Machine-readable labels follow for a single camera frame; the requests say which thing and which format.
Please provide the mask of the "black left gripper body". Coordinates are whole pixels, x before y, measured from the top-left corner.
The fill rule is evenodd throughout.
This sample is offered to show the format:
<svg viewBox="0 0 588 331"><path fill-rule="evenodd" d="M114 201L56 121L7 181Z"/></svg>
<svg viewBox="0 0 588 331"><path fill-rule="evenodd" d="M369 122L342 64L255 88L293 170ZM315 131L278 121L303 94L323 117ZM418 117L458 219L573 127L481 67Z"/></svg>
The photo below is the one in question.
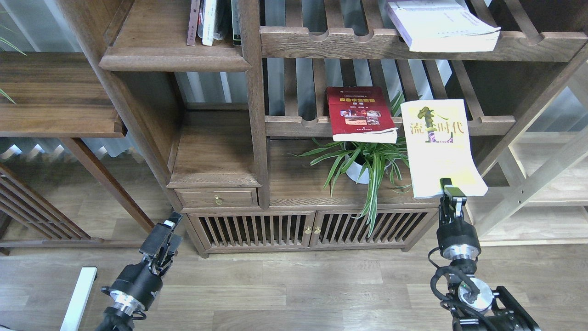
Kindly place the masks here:
<svg viewBox="0 0 588 331"><path fill-rule="evenodd" d="M102 287L101 292L112 297L112 308L122 312L149 310L160 289L162 277L154 275L147 263L127 265L113 284Z"/></svg>

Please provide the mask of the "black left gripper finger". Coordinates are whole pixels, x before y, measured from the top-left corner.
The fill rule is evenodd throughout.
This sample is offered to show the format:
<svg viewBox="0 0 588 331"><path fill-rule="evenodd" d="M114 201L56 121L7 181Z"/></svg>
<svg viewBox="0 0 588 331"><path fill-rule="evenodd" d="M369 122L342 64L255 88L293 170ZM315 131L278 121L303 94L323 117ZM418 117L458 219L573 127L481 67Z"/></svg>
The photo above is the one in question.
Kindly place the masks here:
<svg viewBox="0 0 588 331"><path fill-rule="evenodd" d="M156 276L164 276L170 268L177 249L183 238L174 234L175 228L180 224L183 216L173 212L163 223L158 223L153 228L139 252L143 254L143 261L147 262L150 272Z"/></svg>

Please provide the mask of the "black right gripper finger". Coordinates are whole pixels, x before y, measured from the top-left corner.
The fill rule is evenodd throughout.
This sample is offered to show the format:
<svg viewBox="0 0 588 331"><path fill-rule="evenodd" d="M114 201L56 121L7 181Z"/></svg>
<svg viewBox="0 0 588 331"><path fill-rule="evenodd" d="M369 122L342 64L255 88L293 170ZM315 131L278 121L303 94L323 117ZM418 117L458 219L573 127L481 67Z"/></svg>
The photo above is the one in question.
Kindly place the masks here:
<svg viewBox="0 0 588 331"><path fill-rule="evenodd" d="M453 222L464 223L464 206L468 198L450 178L441 178L442 197L439 203L439 226Z"/></svg>

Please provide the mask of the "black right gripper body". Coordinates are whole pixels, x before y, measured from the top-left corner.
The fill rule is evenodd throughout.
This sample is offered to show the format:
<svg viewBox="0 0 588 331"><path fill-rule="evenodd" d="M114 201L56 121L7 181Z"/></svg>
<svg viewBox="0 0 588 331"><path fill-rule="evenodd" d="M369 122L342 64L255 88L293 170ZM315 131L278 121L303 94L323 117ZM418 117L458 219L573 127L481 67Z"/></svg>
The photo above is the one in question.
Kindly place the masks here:
<svg viewBox="0 0 588 331"><path fill-rule="evenodd" d="M462 218L439 220L436 232L440 254L447 260L468 258L475 260L481 246L475 227Z"/></svg>

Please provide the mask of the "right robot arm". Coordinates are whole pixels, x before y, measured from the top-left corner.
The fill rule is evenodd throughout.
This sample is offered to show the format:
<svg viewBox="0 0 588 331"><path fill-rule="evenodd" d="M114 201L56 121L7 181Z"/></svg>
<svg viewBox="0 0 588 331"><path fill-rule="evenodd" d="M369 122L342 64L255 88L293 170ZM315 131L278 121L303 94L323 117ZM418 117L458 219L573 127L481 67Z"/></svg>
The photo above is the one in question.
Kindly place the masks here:
<svg viewBox="0 0 588 331"><path fill-rule="evenodd" d="M476 229L465 222L466 195L441 178L438 251L450 260L430 280L433 294L452 317L454 331L538 331L539 325L506 287L491 289L475 276L481 247Z"/></svg>

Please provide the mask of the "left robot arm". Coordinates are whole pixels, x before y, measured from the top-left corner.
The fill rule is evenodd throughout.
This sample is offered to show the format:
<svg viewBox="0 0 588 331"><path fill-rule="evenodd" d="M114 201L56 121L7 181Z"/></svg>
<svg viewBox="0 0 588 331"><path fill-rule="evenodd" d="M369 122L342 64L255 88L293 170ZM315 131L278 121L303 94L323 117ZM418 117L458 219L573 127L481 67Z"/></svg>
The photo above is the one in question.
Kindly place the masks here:
<svg viewBox="0 0 588 331"><path fill-rule="evenodd" d="M101 288L114 302L105 309L98 331L131 331L134 320L146 318L145 311L162 289L162 279L182 242L182 237L174 234L181 220L182 214L173 212L156 224L139 249L143 259L127 265L111 286Z"/></svg>

